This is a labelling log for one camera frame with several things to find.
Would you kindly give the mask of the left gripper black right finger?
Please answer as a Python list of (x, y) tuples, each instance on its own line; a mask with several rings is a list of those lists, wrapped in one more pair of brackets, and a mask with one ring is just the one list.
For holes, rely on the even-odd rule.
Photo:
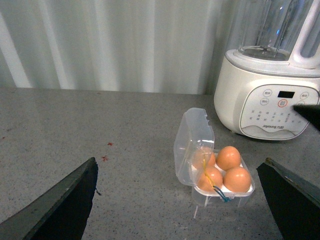
[(318, 240), (320, 189), (269, 157), (256, 170), (282, 237)]

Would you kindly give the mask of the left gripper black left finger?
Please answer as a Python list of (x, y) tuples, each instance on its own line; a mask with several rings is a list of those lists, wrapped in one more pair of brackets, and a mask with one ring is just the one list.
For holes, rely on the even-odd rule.
[(91, 157), (52, 188), (0, 224), (2, 240), (80, 240), (98, 179)]

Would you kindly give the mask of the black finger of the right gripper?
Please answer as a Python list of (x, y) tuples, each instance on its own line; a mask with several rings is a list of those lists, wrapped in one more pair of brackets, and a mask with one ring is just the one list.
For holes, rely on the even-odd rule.
[(320, 105), (294, 105), (293, 109), (310, 122), (315, 128), (320, 128)]

